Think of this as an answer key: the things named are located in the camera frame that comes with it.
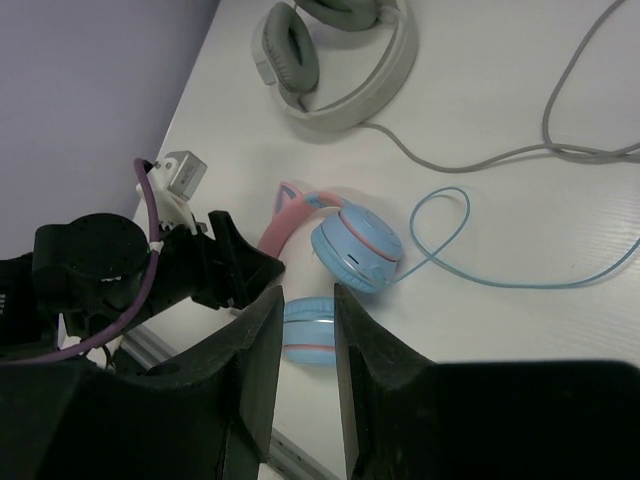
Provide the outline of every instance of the blue ear cup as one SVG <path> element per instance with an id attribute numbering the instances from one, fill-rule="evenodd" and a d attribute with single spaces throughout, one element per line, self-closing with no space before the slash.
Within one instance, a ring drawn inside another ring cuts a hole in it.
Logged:
<path id="1" fill-rule="evenodd" d="M 340 283 L 365 293 L 393 280 L 404 253 L 402 242 L 382 219 L 349 202 L 313 230 L 311 245 Z"/>
<path id="2" fill-rule="evenodd" d="M 307 365 L 336 364 L 333 298 L 310 297 L 284 307 L 282 347 L 285 357 Z"/>

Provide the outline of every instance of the headphone cable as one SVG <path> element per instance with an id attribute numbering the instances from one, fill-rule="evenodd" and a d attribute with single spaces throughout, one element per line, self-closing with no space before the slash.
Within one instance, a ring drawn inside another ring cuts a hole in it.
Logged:
<path id="1" fill-rule="evenodd" d="M 580 55 L 589 44 L 589 42 L 593 39 L 596 31 L 604 24 L 604 22 L 611 16 L 611 14 L 620 7 L 626 0 L 616 0 L 598 17 L 595 23 L 591 26 L 587 34 L 584 36 L 580 45 L 576 49 L 575 53 L 571 57 L 569 64 L 565 68 L 564 72 L 560 76 L 560 80 L 556 83 L 549 100 L 544 109 L 544 114 L 542 116 L 542 138 L 543 142 L 535 145 L 529 145 L 522 148 L 517 148 L 515 150 L 510 150 L 505 153 L 501 153 L 500 155 L 496 155 L 494 157 L 488 158 L 486 160 L 482 160 L 477 163 L 473 163 L 471 165 L 466 165 L 463 167 L 447 167 L 443 165 L 438 165 L 423 158 L 418 157 L 414 154 L 409 148 L 400 140 L 391 130 L 383 125 L 379 125 L 377 123 L 372 122 L 363 122 L 356 126 L 356 128 L 368 128 L 371 130 L 377 130 L 383 134 L 385 134 L 389 139 L 397 145 L 397 147 L 412 161 L 415 163 L 434 170 L 440 173 L 471 173 L 482 170 L 486 167 L 496 164 L 502 160 L 506 160 L 508 158 L 516 157 L 525 153 L 546 150 L 550 154 L 561 158 L 563 160 L 567 160 L 574 163 L 580 164 L 605 164 L 605 163 L 615 163 L 615 162 L 639 162 L 640 154 L 634 154 L 636 150 L 640 149 L 640 142 L 634 143 L 633 145 L 629 145 L 628 147 L 619 148 L 617 150 L 601 150 L 598 148 L 585 147 L 581 145 L 571 145 L 567 143 L 555 143 L 551 138 L 551 134 L 549 132 L 549 120 L 551 117 L 551 111 L 553 110 L 553 106 L 560 94 L 564 84 L 569 78 L 569 75 L 573 71 Z"/>
<path id="2" fill-rule="evenodd" d="M 431 251 L 431 249 L 429 247 L 427 247 L 427 245 L 425 245 L 425 243 L 422 240 L 420 240 L 420 238 L 418 237 L 418 234 L 416 232 L 416 216 L 418 215 L 418 212 L 424 206 L 424 204 L 426 204 L 429 200 L 433 200 L 434 198 L 442 197 L 443 196 L 442 194 L 444 192 L 457 192 L 460 195 L 462 195 L 462 197 L 464 198 L 464 201 L 465 201 L 466 209 L 465 209 L 464 217 L 462 218 L 462 221 L 460 222 L 460 224 L 458 225 L 456 230 L 449 236 L 449 238 L 447 238 L 447 240 L 444 241 L 444 243 L 442 243 L 435 250 Z M 514 289 L 533 289 L 533 290 L 561 290 L 561 289 L 567 289 L 567 288 L 577 288 L 577 287 L 582 287 L 582 286 L 588 285 L 590 283 L 593 283 L 596 280 L 600 280 L 600 279 L 606 277 L 607 275 L 609 275 L 610 273 L 612 273 L 614 270 L 617 270 L 640 247 L 640 238 L 638 238 L 635 241 L 635 243 L 631 247 L 629 247 L 627 249 L 627 251 L 618 260 L 616 260 L 613 264 L 611 264 L 609 267 L 605 268 L 604 270 L 602 270 L 602 271 L 600 271 L 600 272 L 598 272 L 596 274 L 593 274 L 593 275 L 590 275 L 589 277 L 583 278 L 582 280 L 575 280 L 575 281 L 561 282 L 561 283 L 510 283 L 510 282 L 500 282 L 500 281 L 490 280 L 490 279 L 478 277 L 476 275 L 472 275 L 472 274 L 467 273 L 467 272 L 465 272 L 465 271 L 463 271 L 463 270 L 461 270 L 461 269 L 459 269 L 457 267 L 454 267 L 450 263 L 445 262 L 444 260 L 442 260 L 442 259 L 437 257 L 437 255 L 440 252 L 442 252 L 460 234 L 460 232 L 462 232 L 464 227 L 467 225 L 467 222 L 469 221 L 469 217 L 470 216 L 471 216 L 471 199 L 469 198 L 469 195 L 467 194 L 467 192 L 465 192 L 460 187 L 452 186 L 452 187 L 439 188 L 437 190 L 434 190 L 430 194 L 426 195 L 425 197 L 423 197 L 422 200 L 420 200 L 416 204 L 416 206 L 413 208 L 413 210 L 411 211 L 411 217 L 409 219 L 409 231 L 411 233 L 411 238 L 413 239 L 413 242 L 418 247 L 420 252 L 422 252 L 424 254 L 425 258 L 424 258 L 424 260 L 421 260 L 420 262 L 418 262 L 417 265 L 412 267 L 406 273 L 403 273 L 402 275 L 398 276 L 397 278 L 395 278 L 391 282 L 388 282 L 387 285 L 394 285 L 394 284 L 404 280 L 405 278 L 409 277 L 410 275 L 413 275 L 418 269 L 422 268 L 427 263 L 434 262 L 439 267 L 444 268 L 445 270 L 453 273 L 454 275 L 456 275 L 458 277 L 464 278 L 465 280 L 469 280 L 469 281 L 474 282 L 474 283 L 479 283 L 480 285 L 485 285 L 487 287 L 514 288 Z"/>

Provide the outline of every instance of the blue cable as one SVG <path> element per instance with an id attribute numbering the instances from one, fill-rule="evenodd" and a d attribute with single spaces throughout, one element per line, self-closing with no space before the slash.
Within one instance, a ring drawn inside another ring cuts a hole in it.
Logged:
<path id="1" fill-rule="evenodd" d="M 451 234 L 451 236 L 442 245 L 440 245 L 433 252 L 431 252 L 429 250 L 429 248 L 424 244 L 424 242 L 422 242 L 418 238 L 418 235 L 416 233 L 416 228 L 415 228 L 416 216 L 417 216 L 418 212 L 420 211 L 420 209 L 422 208 L 422 206 L 425 203 L 427 203 L 429 200 L 432 200 L 433 198 L 435 198 L 437 196 L 440 196 L 441 193 L 448 192 L 448 191 L 458 192 L 459 194 L 461 194 L 464 197 L 464 200 L 465 200 L 465 203 L 466 203 L 466 207 L 467 207 L 466 208 L 466 212 L 464 214 L 464 218 L 460 222 L 460 225 L 453 232 L 453 234 Z M 497 281 L 494 281 L 494 280 L 487 280 L 487 279 L 484 279 L 484 278 L 481 278 L 481 277 L 476 277 L 474 275 L 471 275 L 470 273 L 466 273 L 466 272 L 454 267 L 453 265 L 445 262 L 444 260 L 441 260 L 441 259 L 437 258 L 437 255 L 440 252 L 442 252 L 442 250 L 444 250 L 460 234 L 462 229 L 466 226 L 470 215 L 471 215 L 471 199 L 469 198 L 469 195 L 467 194 L 467 192 L 465 192 L 464 190 L 462 190 L 459 187 L 439 188 L 438 190 L 435 190 L 435 191 L 431 192 L 426 197 L 424 197 L 422 200 L 420 200 L 416 204 L 416 206 L 413 208 L 413 211 L 411 212 L 411 217 L 409 219 L 409 230 L 411 232 L 411 238 L 413 238 L 413 241 L 415 242 L 416 246 L 426 256 L 426 258 L 424 260 L 422 260 L 421 262 L 419 262 L 415 267 L 411 268 L 411 270 L 409 270 L 408 272 L 400 275 L 399 277 L 394 279 L 392 282 L 389 282 L 389 285 L 392 285 L 392 284 L 400 282 L 401 280 L 404 280 L 408 276 L 410 276 L 413 273 L 415 273 L 418 269 L 420 269 L 423 266 L 425 266 L 430 261 L 433 261 L 436 265 L 448 270 L 449 272 L 453 273 L 454 275 L 457 275 L 457 276 L 459 276 L 461 278 L 464 278 L 465 280 L 470 280 L 472 282 L 479 283 L 480 285 L 486 285 L 488 287 L 495 287 L 495 288 L 522 288 L 522 289 L 535 289 L 535 290 L 559 290 L 559 289 L 565 289 L 565 288 L 576 288 L 576 287 L 581 287 L 581 286 L 587 285 L 589 283 L 595 282 L 596 280 L 600 280 L 601 278 L 609 275 L 611 272 L 613 272 L 614 270 L 619 268 L 624 262 L 626 262 L 627 259 L 631 255 L 633 255 L 633 253 L 638 249 L 638 247 L 640 247 L 640 238 L 638 238 L 638 240 L 636 240 L 636 242 L 631 246 L 631 248 L 629 248 L 629 250 L 627 250 L 627 252 L 624 255 L 622 255 L 622 257 L 620 257 L 620 259 L 618 259 L 617 262 L 615 262 L 613 265 L 609 266 L 608 268 L 604 269 L 600 273 L 597 273 L 595 275 L 587 277 L 587 278 L 585 278 L 583 280 L 577 280 L 577 281 L 565 282 L 565 283 L 506 283 L 506 282 L 497 282 Z"/>

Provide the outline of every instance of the purple wall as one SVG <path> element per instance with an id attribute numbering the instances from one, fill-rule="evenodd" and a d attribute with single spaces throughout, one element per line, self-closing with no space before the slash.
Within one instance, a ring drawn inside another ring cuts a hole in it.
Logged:
<path id="1" fill-rule="evenodd" d="M 133 213 L 131 161 L 155 159 L 217 4 L 0 2 L 0 258 L 40 225 Z"/>

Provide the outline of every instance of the headphones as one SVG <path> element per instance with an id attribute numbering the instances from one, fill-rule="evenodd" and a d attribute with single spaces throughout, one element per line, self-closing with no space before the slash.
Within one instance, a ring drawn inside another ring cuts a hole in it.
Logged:
<path id="1" fill-rule="evenodd" d="M 409 76 L 418 53 L 418 27 L 407 0 L 295 0 L 320 22 L 355 32 L 378 23 L 395 25 L 378 65 L 358 88 L 340 100 L 309 111 L 301 96 L 318 85 L 320 67 L 302 18 L 286 3 L 277 3 L 258 24 L 251 53 L 266 85 L 277 90 L 278 107 L 315 130 L 340 131 L 379 112 Z"/>
<path id="2" fill-rule="evenodd" d="M 302 194 L 281 183 L 274 215 L 258 249 L 278 257 L 287 239 L 316 210 L 338 207 L 311 233 L 311 246 L 338 282 L 376 293 L 396 275 L 404 249 L 395 232 L 376 214 L 335 193 Z M 293 362 L 335 365 L 333 298 L 311 297 L 288 302 L 284 309 L 285 355 Z"/>

